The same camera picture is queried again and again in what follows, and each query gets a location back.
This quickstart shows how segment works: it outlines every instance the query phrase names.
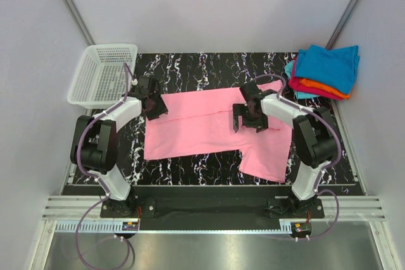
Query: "marble pattern surface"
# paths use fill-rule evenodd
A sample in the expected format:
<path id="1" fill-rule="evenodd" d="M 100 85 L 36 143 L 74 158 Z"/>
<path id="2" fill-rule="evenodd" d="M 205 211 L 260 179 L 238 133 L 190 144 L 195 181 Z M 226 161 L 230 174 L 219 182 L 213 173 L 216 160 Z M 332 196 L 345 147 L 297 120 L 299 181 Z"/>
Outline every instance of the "marble pattern surface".
<path id="1" fill-rule="evenodd" d="M 193 54 L 139 54 L 136 75 L 154 76 L 160 80 L 162 93 L 186 92 L 238 87 L 252 78 L 276 73 L 282 75 L 284 66 L 295 53 L 193 53 Z M 284 97 L 295 101 L 287 88 Z M 300 100 L 300 104 L 332 110 L 330 101 L 319 97 Z M 138 117 L 120 130 L 117 165 L 132 185 L 272 185 L 273 181 L 241 173 L 238 168 L 241 153 L 226 151 L 159 161 L 143 158 L 145 118 Z M 299 159 L 292 142 L 286 165 L 285 183 L 291 184 L 297 176 Z M 94 181 L 76 170 L 73 184 L 93 184 Z M 353 174 L 342 146 L 342 160 L 329 168 L 322 184 L 354 183 Z"/>

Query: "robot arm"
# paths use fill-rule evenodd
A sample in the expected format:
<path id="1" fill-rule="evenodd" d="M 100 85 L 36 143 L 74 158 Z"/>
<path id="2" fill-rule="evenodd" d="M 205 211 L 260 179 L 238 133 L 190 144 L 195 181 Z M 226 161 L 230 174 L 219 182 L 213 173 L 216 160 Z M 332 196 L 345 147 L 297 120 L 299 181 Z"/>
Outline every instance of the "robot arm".
<path id="1" fill-rule="evenodd" d="M 83 167 L 109 193 L 109 201 L 119 213 L 135 209 L 131 186 L 122 176 L 116 160 L 118 157 L 118 131 L 130 120 L 145 114 L 149 120 L 168 112 L 159 93 L 159 82 L 154 78 L 140 77 L 127 98 L 121 98 L 113 107 L 94 116 L 81 116 L 76 123 L 70 159 L 77 164 L 79 140 L 94 120 L 94 126 L 85 135 L 80 159 Z"/>
<path id="2" fill-rule="evenodd" d="M 274 90 L 259 90 L 255 81 L 241 86 L 245 104 L 234 104 L 234 130 L 242 125 L 255 128 L 257 132 L 268 128 L 267 116 L 271 115 L 293 128 L 293 141 L 297 156 L 301 160 L 298 176 L 292 186 L 292 194 L 280 206 L 280 214 L 295 212 L 309 207 L 318 191 L 324 167 L 337 154 L 337 143 L 328 128 L 315 118 L 319 116 L 330 126 L 333 119 L 325 107 L 304 107 L 283 97 L 278 98 Z"/>

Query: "basket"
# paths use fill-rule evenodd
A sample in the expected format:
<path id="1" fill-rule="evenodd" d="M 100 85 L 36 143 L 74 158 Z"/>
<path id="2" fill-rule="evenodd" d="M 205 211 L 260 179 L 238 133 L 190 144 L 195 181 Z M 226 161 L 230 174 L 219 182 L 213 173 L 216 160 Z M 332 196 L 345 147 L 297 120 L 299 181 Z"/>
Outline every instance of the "basket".
<path id="1" fill-rule="evenodd" d="M 137 51 L 134 44 L 87 47 L 77 66 L 68 102 L 86 109 L 106 109 L 115 104 L 125 93 L 123 63 L 134 73 Z"/>

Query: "teal cloth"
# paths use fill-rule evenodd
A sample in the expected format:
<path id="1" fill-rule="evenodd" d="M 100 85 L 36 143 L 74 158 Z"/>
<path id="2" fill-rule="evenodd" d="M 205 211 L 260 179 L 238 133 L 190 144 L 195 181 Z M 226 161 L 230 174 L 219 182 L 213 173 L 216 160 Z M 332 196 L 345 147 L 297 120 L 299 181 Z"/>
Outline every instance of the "teal cloth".
<path id="1" fill-rule="evenodd" d="M 285 72 L 285 74 L 287 74 L 287 76 L 289 78 L 291 78 L 293 65 L 294 65 L 294 60 L 287 63 L 287 65 L 284 67 L 284 72 Z M 296 99 L 309 99 L 309 98 L 315 98 L 315 97 L 319 96 L 319 95 L 309 94 L 309 93 L 305 93 L 305 92 L 298 92 L 298 91 L 294 91 L 294 94 L 296 96 Z"/>
<path id="2" fill-rule="evenodd" d="M 350 94 L 357 78 L 360 57 L 358 46 L 326 50 L 312 45 L 299 50 L 295 77 L 307 78 Z"/>

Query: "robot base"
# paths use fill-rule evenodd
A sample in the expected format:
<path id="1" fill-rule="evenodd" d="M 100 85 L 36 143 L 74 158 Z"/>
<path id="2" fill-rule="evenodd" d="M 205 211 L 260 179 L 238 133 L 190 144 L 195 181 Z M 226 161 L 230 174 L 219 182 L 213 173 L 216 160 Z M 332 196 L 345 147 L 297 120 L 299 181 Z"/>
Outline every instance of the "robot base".
<path id="1" fill-rule="evenodd" d="M 299 204 L 292 204 L 291 199 L 291 196 L 282 199 L 268 199 L 268 217 L 271 219 L 306 219 L 308 217 L 308 211 L 310 211 L 311 218 L 325 218 L 322 201 L 320 199 L 313 197 L 312 199 L 299 202 Z"/>
<path id="2" fill-rule="evenodd" d="M 101 218 L 153 218 L 156 209 L 156 200 L 152 197 L 136 197 L 130 195 L 126 200 L 117 201 L 108 199 L 101 207 Z M 142 214 L 138 214 L 137 207 L 140 207 Z"/>

